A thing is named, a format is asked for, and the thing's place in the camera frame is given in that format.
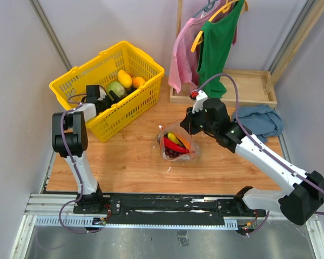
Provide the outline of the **blue crumpled cloth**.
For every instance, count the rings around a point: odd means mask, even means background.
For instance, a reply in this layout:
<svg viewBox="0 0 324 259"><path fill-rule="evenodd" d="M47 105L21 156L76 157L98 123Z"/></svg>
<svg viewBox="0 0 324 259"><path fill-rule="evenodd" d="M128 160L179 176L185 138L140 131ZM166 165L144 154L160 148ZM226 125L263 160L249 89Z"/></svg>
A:
<svg viewBox="0 0 324 259"><path fill-rule="evenodd" d="M284 130L282 119L268 105L240 106L232 114L233 120L236 120L236 114L242 125L264 143L267 143L270 137L278 137Z"/></svg>

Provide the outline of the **wooden clothes rack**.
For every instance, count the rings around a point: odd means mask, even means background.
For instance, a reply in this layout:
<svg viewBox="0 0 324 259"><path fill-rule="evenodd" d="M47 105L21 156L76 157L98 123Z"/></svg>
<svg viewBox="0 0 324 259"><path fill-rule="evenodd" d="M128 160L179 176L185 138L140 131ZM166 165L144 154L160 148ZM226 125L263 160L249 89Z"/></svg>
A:
<svg viewBox="0 0 324 259"><path fill-rule="evenodd" d="M323 12L324 1L307 1L305 3L268 71L234 69L224 71L235 80L241 105L265 104L271 108L276 107L278 102L274 86L287 70Z"/></svg>

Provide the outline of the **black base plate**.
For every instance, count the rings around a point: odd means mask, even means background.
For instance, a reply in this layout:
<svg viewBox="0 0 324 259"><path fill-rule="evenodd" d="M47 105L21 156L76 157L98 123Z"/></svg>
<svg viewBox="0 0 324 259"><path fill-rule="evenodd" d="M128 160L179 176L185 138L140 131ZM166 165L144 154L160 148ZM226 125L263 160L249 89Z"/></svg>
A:
<svg viewBox="0 0 324 259"><path fill-rule="evenodd" d="M215 227L226 225L226 217L264 217L232 195L104 194L111 212L110 224L125 227Z"/></svg>

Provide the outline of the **red toy chili pepper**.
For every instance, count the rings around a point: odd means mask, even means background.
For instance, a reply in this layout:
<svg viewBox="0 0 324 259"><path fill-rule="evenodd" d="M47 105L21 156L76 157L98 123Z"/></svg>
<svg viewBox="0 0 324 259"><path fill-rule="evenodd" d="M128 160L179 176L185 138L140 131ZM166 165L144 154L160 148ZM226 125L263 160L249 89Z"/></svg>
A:
<svg viewBox="0 0 324 259"><path fill-rule="evenodd" d="M167 137L164 137L164 145L165 145L165 147L172 149L173 151L176 151L180 154L189 154L190 153L189 150L187 150L185 147L171 142Z"/></svg>

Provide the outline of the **orange toy fruit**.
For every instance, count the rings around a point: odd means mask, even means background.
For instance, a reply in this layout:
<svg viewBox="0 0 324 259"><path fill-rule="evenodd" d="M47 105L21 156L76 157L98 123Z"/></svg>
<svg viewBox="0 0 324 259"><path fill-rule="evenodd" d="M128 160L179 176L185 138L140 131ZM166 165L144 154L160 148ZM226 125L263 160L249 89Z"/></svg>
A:
<svg viewBox="0 0 324 259"><path fill-rule="evenodd" d="M138 89L140 86L144 85L145 83L146 83L146 81L142 77L133 77L132 78L132 86L135 89Z"/></svg>

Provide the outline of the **clear zip top bag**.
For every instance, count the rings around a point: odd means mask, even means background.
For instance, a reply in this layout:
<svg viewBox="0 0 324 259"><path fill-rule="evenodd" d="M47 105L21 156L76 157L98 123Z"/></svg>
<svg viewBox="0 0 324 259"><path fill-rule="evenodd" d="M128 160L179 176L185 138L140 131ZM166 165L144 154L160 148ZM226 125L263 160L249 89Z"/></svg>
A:
<svg viewBox="0 0 324 259"><path fill-rule="evenodd" d="M199 156L199 146L180 125L178 119L167 126L159 125L159 134L156 137L159 144L160 156L167 161L192 160Z"/></svg>

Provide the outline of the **toy pork meat slab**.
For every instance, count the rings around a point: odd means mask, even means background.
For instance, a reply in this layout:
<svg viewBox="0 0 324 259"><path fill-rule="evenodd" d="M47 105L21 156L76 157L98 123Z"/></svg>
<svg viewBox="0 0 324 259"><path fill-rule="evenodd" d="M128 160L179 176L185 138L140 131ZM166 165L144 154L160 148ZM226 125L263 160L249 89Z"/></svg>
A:
<svg viewBox="0 0 324 259"><path fill-rule="evenodd" d="M191 141L191 138L190 137L187 137L187 138L179 137L178 139L185 146L185 148L187 150L189 150L189 151L191 150L191 143L192 143L192 141Z"/></svg>

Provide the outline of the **pink shirt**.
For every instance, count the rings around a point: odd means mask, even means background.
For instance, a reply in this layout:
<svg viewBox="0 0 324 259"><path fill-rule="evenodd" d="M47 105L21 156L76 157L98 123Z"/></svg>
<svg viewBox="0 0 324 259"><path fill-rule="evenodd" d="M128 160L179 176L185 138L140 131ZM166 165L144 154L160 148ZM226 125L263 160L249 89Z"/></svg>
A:
<svg viewBox="0 0 324 259"><path fill-rule="evenodd" d="M175 40L168 84L177 93L180 93L185 84L191 88L196 88L199 84L197 74L199 55L196 51L191 52L191 47L205 21L205 18L190 18Z"/></svg>

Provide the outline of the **grey clothes hanger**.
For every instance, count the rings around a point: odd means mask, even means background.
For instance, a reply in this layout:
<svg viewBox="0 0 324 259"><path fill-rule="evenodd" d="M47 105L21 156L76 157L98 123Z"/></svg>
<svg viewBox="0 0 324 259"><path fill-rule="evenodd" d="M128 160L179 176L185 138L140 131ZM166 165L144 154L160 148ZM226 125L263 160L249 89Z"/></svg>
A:
<svg viewBox="0 0 324 259"><path fill-rule="evenodd" d="M208 3L193 15L193 18L199 17L203 12L208 13L209 11L211 11L217 1L218 0L208 0Z"/></svg>

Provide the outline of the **dark purple toy grapes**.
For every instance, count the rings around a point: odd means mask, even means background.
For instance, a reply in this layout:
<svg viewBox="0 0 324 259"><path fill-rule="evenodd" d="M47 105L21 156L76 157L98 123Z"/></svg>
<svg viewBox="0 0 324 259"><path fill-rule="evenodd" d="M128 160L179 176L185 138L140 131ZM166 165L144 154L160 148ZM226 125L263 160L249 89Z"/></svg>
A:
<svg viewBox="0 0 324 259"><path fill-rule="evenodd" d="M172 149L165 148L165 155L169 159L175 159L175 158L179 157L181 154L176 151L173 151Z"/></svg>

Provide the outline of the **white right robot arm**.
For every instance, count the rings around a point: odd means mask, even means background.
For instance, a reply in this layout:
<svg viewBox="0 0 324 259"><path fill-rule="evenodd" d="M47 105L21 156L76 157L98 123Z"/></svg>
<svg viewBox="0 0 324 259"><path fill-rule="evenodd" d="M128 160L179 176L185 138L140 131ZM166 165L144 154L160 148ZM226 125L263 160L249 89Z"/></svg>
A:
<svg viewBox="0 0 324 259"><path fill-rule="evenodd" d="M308 173L277 155L247 128L232 121L220 99L209 98L202 90L192 92L190 97L194 104L186 110L180 126L190 135L204 132L214 138L280 187L279 191L244 187L236 194L235 212L245 216L255 209L269 210L282 213L296 225L304 225L324 203L323 176L317 171Z"/></svg>

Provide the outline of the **aluminium frame rail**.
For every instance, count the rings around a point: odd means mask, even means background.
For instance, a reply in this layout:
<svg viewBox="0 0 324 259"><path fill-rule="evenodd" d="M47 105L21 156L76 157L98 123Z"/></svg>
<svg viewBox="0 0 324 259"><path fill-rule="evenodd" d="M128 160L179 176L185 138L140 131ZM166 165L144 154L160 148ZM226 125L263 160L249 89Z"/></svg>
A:
<svg viewBox="0 0 324 259"><path fill-rule="evenodd" d="M74 195L32 194L24 214L38 226L96 233L104 228L243 229L258 219L278 214L298 226L315 213L308 197L281 191L243 189L236 195L106 194L77 201Z"/></svg>

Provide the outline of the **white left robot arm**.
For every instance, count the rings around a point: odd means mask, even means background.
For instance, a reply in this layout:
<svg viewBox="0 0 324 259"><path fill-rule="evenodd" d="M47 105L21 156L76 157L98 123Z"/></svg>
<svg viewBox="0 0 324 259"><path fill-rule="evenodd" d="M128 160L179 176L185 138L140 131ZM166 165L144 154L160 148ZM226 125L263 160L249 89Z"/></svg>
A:
<svg viewBox="0 0 324 259"><path fill-rule="evenodd" d="M109 108L113 100L100 85L88 85L85 94L76 94L75 97L82 98L75 108L52 115L52 148L64 158L76 180L77 196L73 212L109 214L110 204L105 200L87 159L86 122Z"/></svg>

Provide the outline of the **yellow toy mango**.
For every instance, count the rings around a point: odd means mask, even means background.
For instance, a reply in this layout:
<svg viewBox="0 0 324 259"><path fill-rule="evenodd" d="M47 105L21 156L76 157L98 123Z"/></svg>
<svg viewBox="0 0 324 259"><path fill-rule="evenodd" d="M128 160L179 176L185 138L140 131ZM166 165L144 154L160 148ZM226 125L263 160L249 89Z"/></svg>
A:
<svg viewBox="0 0 324 259"><path fill-rule="evenodd" d="M130 88L132 86L132 77L126 73L124 70L118 71L118 81L119 83L125 87L125 88Z"/></svg>

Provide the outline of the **yellow toy banana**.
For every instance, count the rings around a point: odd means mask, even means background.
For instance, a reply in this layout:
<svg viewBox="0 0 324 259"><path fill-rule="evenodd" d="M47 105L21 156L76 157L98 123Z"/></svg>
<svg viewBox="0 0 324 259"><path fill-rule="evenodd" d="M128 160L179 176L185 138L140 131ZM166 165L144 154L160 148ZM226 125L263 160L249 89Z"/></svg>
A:
<svg viewBox="0 0 324 259"><path fill-rule="evenodd" d="M181 141L176 137L176 135L173 132L168 132L167 137L171 142L173 142L177 145L182 144Z"/></svg>

